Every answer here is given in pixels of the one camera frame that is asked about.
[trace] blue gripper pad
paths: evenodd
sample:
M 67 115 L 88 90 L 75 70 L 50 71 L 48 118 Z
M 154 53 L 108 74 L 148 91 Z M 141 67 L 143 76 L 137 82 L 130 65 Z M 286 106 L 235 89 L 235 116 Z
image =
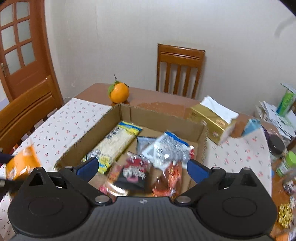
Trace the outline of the blue gripper pad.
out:
M 89 182 L 99 170 L 99 161 L 91 157 L 79 166 L 74 168 L 74 173 L 86 182 Z
M 187 172 L 196 183 L 199 183 L 209 177 L 211 169 L 191 159 L 187 163 Z

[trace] glass jar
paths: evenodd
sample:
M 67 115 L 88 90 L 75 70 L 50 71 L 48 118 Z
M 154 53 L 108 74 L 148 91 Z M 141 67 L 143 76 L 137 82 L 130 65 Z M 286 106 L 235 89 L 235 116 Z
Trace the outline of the glass jar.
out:
M 270 159 L 272 162 L 282 157 L 286 146 L 280 137 L 278 137 L 277 135 L 271 135 L 268 138 L 267 144 L 269 148 Z
M 283 177 L 294 167 L 296 167 L 296 155 L 294 152 L 289 151 L 286 157 L 284 157 L 281 163 L 277 166 L 276 173 L 279 177 Z

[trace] door window pane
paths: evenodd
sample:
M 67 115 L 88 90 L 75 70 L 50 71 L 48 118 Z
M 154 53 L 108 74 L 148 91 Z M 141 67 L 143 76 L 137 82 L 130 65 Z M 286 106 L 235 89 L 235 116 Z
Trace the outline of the door window pane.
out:
M 31 38 L 29 20 L 18 23 L 17 24 L 17 31 L 19 34 L 19 41 L 20 42 Z
M 5 54 L 6 63 L 8 64 L 8 70 L 10 74 L 13 74 L 20 69 L 20 60 L 17 55 L 17 50 L 13 50 Z
M 13 21 L 13 12 L 12 12 L 12 4 L 4 8 L 0 12 L 0 24 L 4 26 L 5 24 L 11 23 Z
M 3 49 L 6 50 L 15 45 L 15 32 L 13 26 L 1 31 Z
M 17 19 L 29 16 L 29 3 L 17 2 Z
M 25 65 L 28 65 L 35 61 L 32 42 L 21 46 L 20 50 L 22 51 L 22 58 Z

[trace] door handle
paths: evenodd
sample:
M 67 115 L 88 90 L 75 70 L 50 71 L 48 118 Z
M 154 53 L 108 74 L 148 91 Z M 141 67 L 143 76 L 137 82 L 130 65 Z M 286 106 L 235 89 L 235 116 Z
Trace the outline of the door handle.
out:
M 0 66 L 1 66 L 4 77 L 6 77 L 5 68 L 8 67 L 8 64 L 0 63 Z

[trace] green bottle cap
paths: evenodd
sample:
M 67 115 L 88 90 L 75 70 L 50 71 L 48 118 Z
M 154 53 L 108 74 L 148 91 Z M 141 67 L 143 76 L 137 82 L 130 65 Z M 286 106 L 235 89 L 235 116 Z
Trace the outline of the green bottle cap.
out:
M 288 152 L 286 156 L 286 162 L 290 167 L 296 165 L 296 155 L 294 154 L 294 152 Z

